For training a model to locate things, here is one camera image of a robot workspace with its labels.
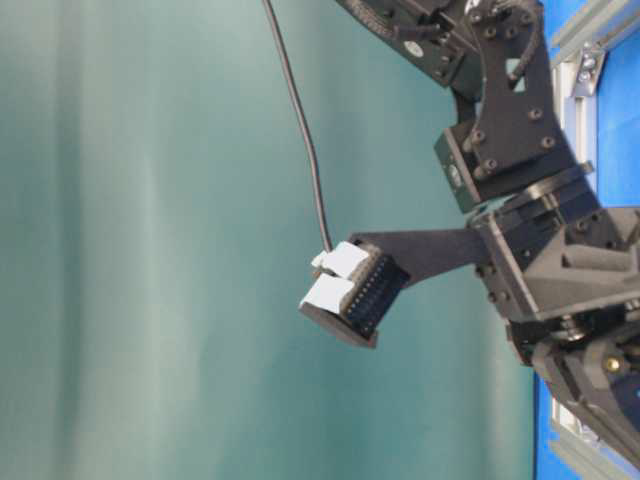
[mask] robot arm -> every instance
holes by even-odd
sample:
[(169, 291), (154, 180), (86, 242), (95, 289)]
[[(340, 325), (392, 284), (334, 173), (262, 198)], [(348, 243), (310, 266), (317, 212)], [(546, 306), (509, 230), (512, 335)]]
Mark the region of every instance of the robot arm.
[[(435, 150), (460, 210), (475, 213), (460, 230), (353, 235), (315, 262), (302, 312), (374, 347), (402, 289), (473, 264), (520, 362), (640, 468), (640, 209), (603, 209), (576, 162), (554, 114), (541, 5), (337, 1), (452, 90), (458, 124)], [(506, 201), (486, 209), (495, 199)]]

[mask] teal background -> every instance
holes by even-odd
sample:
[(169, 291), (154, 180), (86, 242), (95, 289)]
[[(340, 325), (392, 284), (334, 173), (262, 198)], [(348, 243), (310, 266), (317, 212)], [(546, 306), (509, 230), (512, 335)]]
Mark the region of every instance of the teal background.
[[(335, 239), (462, 225), (449, 94), (275, 7)], [(530, 478), (531, 374), (469, 269), (374, 352), (297, 313), (321, 246), (259, 1), (7, 0), (0, 66), (0, 478)]]

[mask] wire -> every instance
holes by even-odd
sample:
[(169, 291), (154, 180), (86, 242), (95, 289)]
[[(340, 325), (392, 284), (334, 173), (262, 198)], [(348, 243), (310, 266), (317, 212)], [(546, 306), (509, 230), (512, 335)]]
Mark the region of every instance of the wire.
[(311, 131), (309, 130), (309, 124), (307, 123), (307, 117), (300, 101), (300, 94), (298, 93), (298, 87), (296, 86), (293, 72), (291, 71), (291, 62), (289, 61), (289, 55), (282, 39), (282, 32), (278, 25), (278, 18), (273, 10), (271, 0), (262, 0), (264, 9), (267, 12), (269, 24), (271, 25), (271, 31), (276, 43), (278, 55), (280, 56), (280, 63), (282, 64), (282, 71), (284, 72), (285, 79), (287, 81), (287, 87), (289, 89), (289, 96), (291, 97), (291, 103), (296, 112), (298, 118), (298, 124), (300, 131), (302, 132), (302, 138), (304, 140), (305, 147), (307, 149), (307, 155), (309, 156), (309, 163), (311, 166), (311, 179), (313, 183), (313, 197), (316, 206), (316, 214), (318, 215), (318, 223), (320, 225), (320, 234), (322, 236), (322, 243), (324, 249), (327, 252), (333, 250), (331, 243), (331, 236), (329, 235), (329, 228), (327, 227), (327, 216), (324, 208), (324, 199), (322, 197), (322, 186), (320, 184), (320, 170), (318, 168), (318, 156), (316, 154), (316, 148), (313, 144), (313, 138), (311, 137)]
[(537, 0), (499, 0), (496, 6), (499, 10), (505, 10), (513, 7), (521, 8), (531, 17), (531, 22), (533, 23), (531, 38), (529, 39), (524, 52), (522, 52), (518, 65), (509, 75), (510, 81), (515, 85), (524, 75), (525, 70), (542, 44), (542, 30), (544, 28), (542, 13)]

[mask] screw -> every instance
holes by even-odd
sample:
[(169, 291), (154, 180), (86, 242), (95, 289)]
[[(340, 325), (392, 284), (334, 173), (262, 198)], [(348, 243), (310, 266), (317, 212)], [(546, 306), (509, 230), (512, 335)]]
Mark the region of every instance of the screw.
[(458, 167), (455, 165), (449, 165), (449, 177), (451, 178), (451, 183), (453, 183), (455, 188), (460, 188), (462, 186), (462, 177), (460, 176)]
[(609, 357), (604, 362), (604, 368), (611, 373), (616, 373), (621, 367), (620, 360), (616, 357)]
[(471, 134), (471, 143), (478, 145), (487, 139), (487, 134), (482, 130), (474, 130)]
[(498, 31), (496, 30), (496, 27), (489, 27), (484, 31), (484, 38), (488, 40), (492, 40), (496, 38), (497, 34), (498, 34)]
[(589, 80), (591, 80), (591, 72), (589, 71), (582, 71), (580, 75), (578, 75), (578, 81), (580, 83), (587, 83)]
[(596, 60), (595, 58), (586, 58), (584, 59), (584, 61), (582, 62), (582, 66), (588, 70), (591, 70), (592, 68), (594, 68), (596, 66)]
[(487, 172), (492, 172), (496, 168), (498, 168), (498, 162), (495, 159), (490, 158), (484, 162), (484, 169)]
[(542, 148), (546, 150), (551, 150), (553, 147), (556, 146), (556, 139), (553, 137), (544, 137), (541, 143), (542, 143)]
[(481, 21), (482, 21), (482, 14), (480, 12), (471, 13), (471, 23), (475, 25), (476, 23), (480, 23)]
[(529, 119), (536, 122), (542, 118), (542, 110), (540, 108), (534, 108), (529, 112)]
[(516, 27), (509, 27), (506, 32), (506, 36), (509, 40), (516, 38), (520, 31)]
[(585, 233), (587, 230), (589, 230), (589, 224), (587, 222), (585, 222), (584, 220), (580, 220), (577, 224), (576, 224), (576, 230), (580, 233)]

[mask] blue table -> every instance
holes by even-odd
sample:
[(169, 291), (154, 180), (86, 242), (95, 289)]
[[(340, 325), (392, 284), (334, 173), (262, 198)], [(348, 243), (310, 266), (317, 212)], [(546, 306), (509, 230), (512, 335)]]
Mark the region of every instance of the blue table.
[[(552, 35), (574, 15), (585, 0), (547, 0), (545, 35)], [(598, 195), (603, 205), (640, 205), (640, 32), (610, 52), (598, 93)], [(551, 451), (555, 439), (551, 429), (551, 396), (538, 377), (535, 383), (537, 409), (537, 475), (541, 480), (579, 480)]]

